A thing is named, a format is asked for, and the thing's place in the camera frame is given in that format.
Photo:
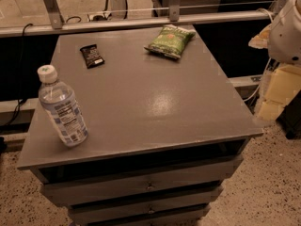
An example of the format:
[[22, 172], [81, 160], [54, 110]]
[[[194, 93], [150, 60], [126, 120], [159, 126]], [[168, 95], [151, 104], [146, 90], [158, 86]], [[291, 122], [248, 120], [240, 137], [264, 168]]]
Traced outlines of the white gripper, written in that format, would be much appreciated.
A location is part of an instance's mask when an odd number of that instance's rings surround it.
[[288, 0], [272, 24], [253, 37], [248, 46], [268, 48], [269, 57], [281, 63], [272, 72], [256, 112], [261, 120], [275, 121], [301, 91], [301, 0]]

